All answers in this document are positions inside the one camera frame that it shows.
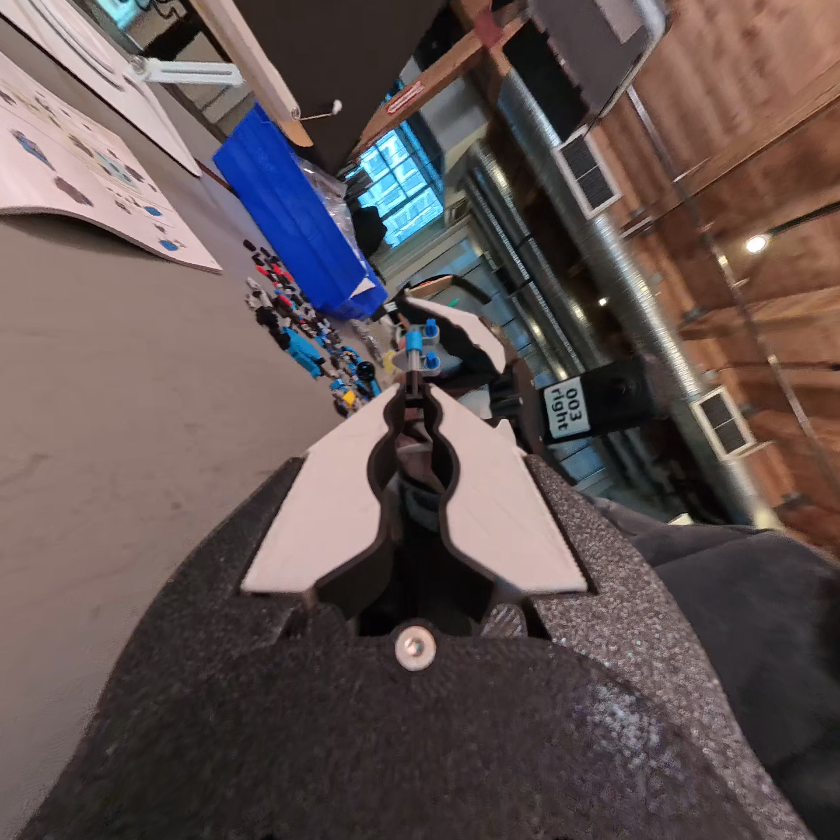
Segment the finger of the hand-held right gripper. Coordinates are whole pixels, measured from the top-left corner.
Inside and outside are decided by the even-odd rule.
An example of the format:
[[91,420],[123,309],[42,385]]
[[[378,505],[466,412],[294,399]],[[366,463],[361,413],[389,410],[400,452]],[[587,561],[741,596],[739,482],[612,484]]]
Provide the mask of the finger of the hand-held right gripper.
[[421,298],[399,299],[399,313],[411,324],[434,319],[446,351],[471,370],[506,368],[505,345],[477,315]]
[[513,427],[508,419],[494,416],[490,410],[490,394],[488,389],[475,389],[458,397],[458,403],[472,412],[483,423],[495,429],[511,445],[514,445],[521,455],[526,452],[519,445]]

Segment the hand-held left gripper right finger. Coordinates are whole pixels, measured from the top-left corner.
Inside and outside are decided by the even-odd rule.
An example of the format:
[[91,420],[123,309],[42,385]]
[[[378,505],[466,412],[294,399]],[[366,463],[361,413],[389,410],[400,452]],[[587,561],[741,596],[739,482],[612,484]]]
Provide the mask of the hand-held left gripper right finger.
[[436,385],[427,386],[425,424],[446,486],[439,532],[457,569],[458,606],[484,618],[499,602],[586,593],[585,574],[527,456]]

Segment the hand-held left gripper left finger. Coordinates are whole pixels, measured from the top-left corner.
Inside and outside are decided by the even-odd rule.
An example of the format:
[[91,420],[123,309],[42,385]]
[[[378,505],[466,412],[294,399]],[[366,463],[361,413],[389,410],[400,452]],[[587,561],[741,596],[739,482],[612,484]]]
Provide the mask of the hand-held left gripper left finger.
[[240,584],[358,617],[385,591],[393,540],[385,492],[397,472],[403,389],[386,388],[311,446]]

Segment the white vent grille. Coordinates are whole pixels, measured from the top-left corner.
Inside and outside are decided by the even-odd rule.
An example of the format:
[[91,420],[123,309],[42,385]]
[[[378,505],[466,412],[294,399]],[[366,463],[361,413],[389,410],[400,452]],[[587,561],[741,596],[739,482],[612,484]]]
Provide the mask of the white vent grille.
[[758,444],[726,386],[720,385],[691,401],[689,409],[720,460],[735,459]]
[[554,146],[551,154],[586,220],[603,215],[623,197],[586,127]]

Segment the blue panel piece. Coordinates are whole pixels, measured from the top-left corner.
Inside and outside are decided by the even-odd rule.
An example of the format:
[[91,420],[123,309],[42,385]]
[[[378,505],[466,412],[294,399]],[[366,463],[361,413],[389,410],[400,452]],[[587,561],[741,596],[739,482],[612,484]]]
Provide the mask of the blue panel piece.
[[321,356],[309,341],[302,338],[299,333],[289,327],[280,329],[280,335],[286,352],[297,362],[313,379],[326,376],[323,366],[325,359]]

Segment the black ceiling pipe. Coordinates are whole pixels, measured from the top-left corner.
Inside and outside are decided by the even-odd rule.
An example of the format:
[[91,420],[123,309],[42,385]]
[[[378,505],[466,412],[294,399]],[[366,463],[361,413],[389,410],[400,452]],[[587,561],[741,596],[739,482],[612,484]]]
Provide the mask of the black ceiling pipe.
[[821,446],[818,436],[810,417],[807,415],[803,407],[801,399],[796,394],[789,376],[784,373],[782,363],[778,358],[778,354],[775,352],[774,346],[771,341],[764,336],[758,322],[751,314],[748,303],[740,291],[740,280],[736,278],[728,257],[725,255],[722,247],[719,246],[717,240],[715,239],[715,236],[712,233],[711,224],[701,214],[697,200],[689,194],[686,187],[684,187],[681,181],[678,180],[676,163],[672,155],[669,153],[661,133],[656,128],[654,121],[644,105],[643,100],[637,93],[633,83],[628,85],[626,94],[633,106],[633,110],[644,128],[644,131],[646,132],[647,139],[656,154],[658,162],[660,163],[668,182],[670,183],[671,189],[675,197],[679,200],[679,205],[687,210],[687,213],[696,229],[701,245],[716,264],[717,272],[724,282],[729,297],[738,315],[744,321],[751,338],[767,361],[773,374],[773,378],[776,384],[780,387],[787,403],[789,404],[789,407],[801,431],[803,432],[803,435],[808,439],[814,450],[819,449]]

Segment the pile of building pieces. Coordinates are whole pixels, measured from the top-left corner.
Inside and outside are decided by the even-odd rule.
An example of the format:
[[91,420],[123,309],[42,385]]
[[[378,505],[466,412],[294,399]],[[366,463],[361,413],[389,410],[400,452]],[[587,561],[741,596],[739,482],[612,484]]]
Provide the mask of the pile of building pieces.
[[251,240],[243,240],[248,257],[259,277],[246,279],[246,305],[258,325],[289,358],[280,329],[289,327],[310,342],[325,359],[326,376],[313,379],[329,389],[332,408],[341,418],[349,418],[381,392],[380,377],[385,352],[371,321],[328,315],[314,307],[309,297],[283,265],[278,255]]

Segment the clear plastic packaging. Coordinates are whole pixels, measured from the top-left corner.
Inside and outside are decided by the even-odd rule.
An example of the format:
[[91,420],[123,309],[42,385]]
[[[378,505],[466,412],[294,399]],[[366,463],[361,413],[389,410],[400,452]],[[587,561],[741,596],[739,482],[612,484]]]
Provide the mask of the clear plastic packaging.
[[296,158],[301,172],[307,178],[310,186],[320,198],[332,221],[347,240],[355,255],[360,259],[366,259],[357,242],[351,211],[345,202],[346,185],[306,159],[298,155]]

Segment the blue storage bin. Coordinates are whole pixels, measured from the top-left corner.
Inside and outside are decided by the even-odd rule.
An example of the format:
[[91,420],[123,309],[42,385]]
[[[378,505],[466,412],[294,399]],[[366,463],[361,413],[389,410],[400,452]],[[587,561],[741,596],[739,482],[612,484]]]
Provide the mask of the blue storage bin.
[[246,113],[213,160],[315,309],[340,320],[373,317],[386,289],[260,105]]

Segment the person's dark hoodie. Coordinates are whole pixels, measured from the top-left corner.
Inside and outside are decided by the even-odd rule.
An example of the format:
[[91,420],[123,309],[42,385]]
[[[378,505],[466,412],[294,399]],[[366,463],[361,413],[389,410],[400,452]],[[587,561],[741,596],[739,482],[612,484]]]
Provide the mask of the person's dark hoodie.
[[672,526],[587,500],[654,568],[749,744],[819,837],[838,835],[838,568],[772,530]]

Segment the red white sign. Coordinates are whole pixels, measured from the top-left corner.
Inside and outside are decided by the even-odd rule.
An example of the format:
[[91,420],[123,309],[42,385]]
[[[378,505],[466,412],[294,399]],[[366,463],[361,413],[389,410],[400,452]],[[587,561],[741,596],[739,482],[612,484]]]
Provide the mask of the red white sign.
[[423,82],[419,78],[416,79],[409,86],[402,88],[386,101],[385,112],[389,117],[395,117],[397,114],[412,107],[417,99],[424,96],[425,90],[426,88]]

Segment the black partition panel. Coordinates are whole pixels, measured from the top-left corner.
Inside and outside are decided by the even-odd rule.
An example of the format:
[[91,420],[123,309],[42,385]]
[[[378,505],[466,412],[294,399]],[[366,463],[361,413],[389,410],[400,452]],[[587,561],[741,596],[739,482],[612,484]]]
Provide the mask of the black partition panel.
[[237,1],[301,115],[313,148],[304,156],[335,175],[396,79],[448,5],[444,1]]

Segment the instruction booklet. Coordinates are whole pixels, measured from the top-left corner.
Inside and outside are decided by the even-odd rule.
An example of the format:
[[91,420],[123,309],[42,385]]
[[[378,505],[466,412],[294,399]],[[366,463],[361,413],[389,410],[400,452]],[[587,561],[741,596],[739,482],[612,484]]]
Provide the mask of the instruction booklet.
[[1,214],[71,217],[177,264],[222,271],[117,134],[6,56]]

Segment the white laptop stand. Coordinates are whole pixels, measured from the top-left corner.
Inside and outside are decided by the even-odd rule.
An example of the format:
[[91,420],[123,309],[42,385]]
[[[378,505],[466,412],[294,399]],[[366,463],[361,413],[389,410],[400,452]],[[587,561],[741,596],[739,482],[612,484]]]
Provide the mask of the white laptop stand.
[[73,2],[2,1],[2,18],[63,66],[194,177],[202,168],[176,131],[153,86],[246,87],[296,145],[312,140],[295,97],[235,2],[193,2],[199,21],[233,62],[160,60],[129,55]]

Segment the silver ventilation duct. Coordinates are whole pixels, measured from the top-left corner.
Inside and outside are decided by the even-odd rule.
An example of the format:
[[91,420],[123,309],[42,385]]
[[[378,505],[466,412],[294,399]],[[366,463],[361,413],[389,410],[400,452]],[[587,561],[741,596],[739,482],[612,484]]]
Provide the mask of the silver ventilation duct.
[[[676,420],[678,441],[688,445],[689,454],[700,468],[700,477],[709,483],[715,498],[734,521],[758,529],[782,530],[781,520],[757,487],[748,466],[738,456],[716,453],[711,434],[703,430],[693,413],[693,408],[710,395],[710,389],[689,362],[676,331],[607,212],[587,217],[581,209],[572,191],[577,185],[574,176],[565,175],[560,168],[560,137],[515,70],[510,70],[501,81],[497,110],[582,257],[585,273],[606,299],[623,332],[635,350],[652,354],[663,364],[665,407]],[[545,303],[543,309],[587,346],[588,361],[601,363],[605,355],[592,336],[591,317],[550,267],[515,203],[497,158],[484,147],[472,156],[476,159],[473,169],[477,174],[472,175],[476,189],[500,224],[528,279],[537,284]]]

